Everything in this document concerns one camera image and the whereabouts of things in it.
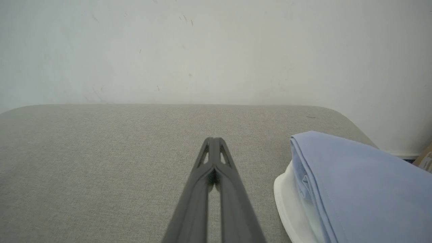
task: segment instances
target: fabric cushion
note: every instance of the fabric cushion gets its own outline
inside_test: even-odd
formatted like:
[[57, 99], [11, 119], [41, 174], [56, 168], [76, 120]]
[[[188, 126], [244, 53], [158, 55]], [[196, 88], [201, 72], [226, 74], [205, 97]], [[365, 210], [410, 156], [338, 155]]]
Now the fabric cushion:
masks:
[[[291, 135], [373, 143], [314, 106], [41, 105], [0, 114], [0, 242], [159, 242], [206, 137], [227, 142], [268, 242], [289, 242], [273, 182]], [[219, 195], [209, 242], [220, 242]]]

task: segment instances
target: white wall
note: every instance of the white wall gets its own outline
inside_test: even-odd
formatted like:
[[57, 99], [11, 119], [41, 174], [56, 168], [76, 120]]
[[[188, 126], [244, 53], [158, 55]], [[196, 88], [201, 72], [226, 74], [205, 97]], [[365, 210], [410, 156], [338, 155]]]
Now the white wall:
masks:
[[0, 112], [317, 105], [383, 150], [432, 141], [428, 0], [3, 0], [0, 35]]

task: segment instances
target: folded cloth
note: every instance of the folded cloth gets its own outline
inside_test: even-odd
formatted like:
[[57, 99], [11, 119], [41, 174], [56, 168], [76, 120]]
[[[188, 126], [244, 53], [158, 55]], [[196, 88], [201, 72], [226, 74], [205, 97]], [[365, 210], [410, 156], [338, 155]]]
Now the folded cloth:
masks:
[[368, 145], [309, 131], [291, 138], [300, 195], [326, 242], [431, 242], [432, 174]]

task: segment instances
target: fabric fold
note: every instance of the fabric fold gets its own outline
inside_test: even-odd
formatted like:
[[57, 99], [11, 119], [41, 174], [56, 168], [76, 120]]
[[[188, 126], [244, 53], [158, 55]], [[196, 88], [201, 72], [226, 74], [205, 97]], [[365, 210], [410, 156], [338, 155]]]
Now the fabric fold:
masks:
[[291, 138], [299, 194], [326, 242], [430, 242], [432, 175], [368, 145], [309, 131]]

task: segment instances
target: cardboard box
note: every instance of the cardboard box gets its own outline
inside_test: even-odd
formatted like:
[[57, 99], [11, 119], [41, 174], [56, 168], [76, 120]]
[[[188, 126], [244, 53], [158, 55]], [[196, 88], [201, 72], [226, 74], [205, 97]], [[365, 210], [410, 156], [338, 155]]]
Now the cardboard box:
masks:
[[413, 165], [432, 173], [432, 144], [413, 162]]

